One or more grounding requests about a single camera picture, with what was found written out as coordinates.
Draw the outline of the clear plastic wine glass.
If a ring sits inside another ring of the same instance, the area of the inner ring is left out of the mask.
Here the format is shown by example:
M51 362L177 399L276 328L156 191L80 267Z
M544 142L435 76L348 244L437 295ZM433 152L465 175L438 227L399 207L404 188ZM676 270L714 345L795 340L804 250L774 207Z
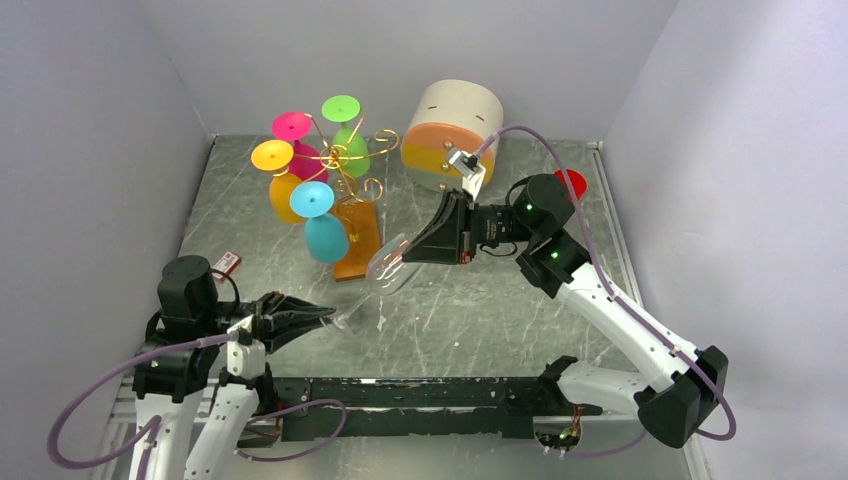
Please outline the clear plastic wine glass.
M370 299L383 300L399 293L420 274L422 263L411 263L403 254L411 246L411 238L399 233L382 246L369 260L366 268L366 289L349 307L329 318L322 318L322 325L329 331L345 335L358 334L367 328L369 320L360 314L361 307Z

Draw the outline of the blue plastic wine glass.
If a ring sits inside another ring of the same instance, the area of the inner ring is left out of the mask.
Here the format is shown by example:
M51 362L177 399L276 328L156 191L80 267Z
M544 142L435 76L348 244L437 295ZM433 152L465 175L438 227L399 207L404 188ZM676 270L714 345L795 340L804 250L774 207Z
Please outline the blue plastic wine glass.
M333 264L345 257L349 240L341 221L332 213L334 190L326 183L309 181L298 185L290 206L306 219L304 237L310 256L317 262Z

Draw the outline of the green plastic wine glass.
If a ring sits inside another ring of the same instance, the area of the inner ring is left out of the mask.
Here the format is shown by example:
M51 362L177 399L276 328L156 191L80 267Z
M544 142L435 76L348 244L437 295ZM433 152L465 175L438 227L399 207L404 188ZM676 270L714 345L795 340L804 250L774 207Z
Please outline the green plastic wine glass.
M361 114L360 102L350 95L335 95L324 101L321 113L340 125L332 143L337 145L344 172L354 178L365 175L370 168L369 149L364 137L354 132Z

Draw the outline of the magenta plastic wine glass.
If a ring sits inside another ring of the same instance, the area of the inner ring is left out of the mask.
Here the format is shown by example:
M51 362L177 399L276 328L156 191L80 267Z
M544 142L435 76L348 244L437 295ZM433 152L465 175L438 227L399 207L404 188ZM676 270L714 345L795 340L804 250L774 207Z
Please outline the magenta plastic wine glass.
M288 111L278 115L271 123L271 133L279 140L288 142L293 148L289 163L290 172L303 181L327 183L329 174L320 160L320 152L303 142L311 131L312 120L303 112Z

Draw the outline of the orange plastic wine glass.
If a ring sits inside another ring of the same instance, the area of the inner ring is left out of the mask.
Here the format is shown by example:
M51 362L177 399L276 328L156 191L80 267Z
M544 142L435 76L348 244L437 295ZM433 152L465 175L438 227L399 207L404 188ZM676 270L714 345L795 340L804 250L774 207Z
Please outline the orange plastic wine glass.
M290 172L294 158L293 146L283 140L267 140L257 145L251 153L252 165L270 176L269 200L277 217L287 224L299 224L305 218L290 205L293 191L302 180Z

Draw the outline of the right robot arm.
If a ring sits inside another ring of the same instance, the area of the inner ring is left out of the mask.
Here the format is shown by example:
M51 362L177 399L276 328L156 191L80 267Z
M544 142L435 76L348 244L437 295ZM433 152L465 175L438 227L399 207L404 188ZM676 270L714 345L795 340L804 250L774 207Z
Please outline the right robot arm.
M681 448L719 406L728 359L715 346L696 347L632 304L566 231L573 213L567 187L554 174L516 182L500 205L446 191L402 259L462 265L483 248L523 244L515 261L527 282L577 311L637 370L610 370L564 356L539 377L542 406L553 414L592 407L629 415L655 440Z

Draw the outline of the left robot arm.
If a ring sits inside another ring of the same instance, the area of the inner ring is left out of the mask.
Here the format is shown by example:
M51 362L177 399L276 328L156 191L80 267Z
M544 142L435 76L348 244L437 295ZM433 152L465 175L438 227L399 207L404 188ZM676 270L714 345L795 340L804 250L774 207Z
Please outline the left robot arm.
M220 300L203 256L166 264L132 376L139 441L134 479L212 479L250 420L283 409L266 358L323 327L332 307L272 291Z

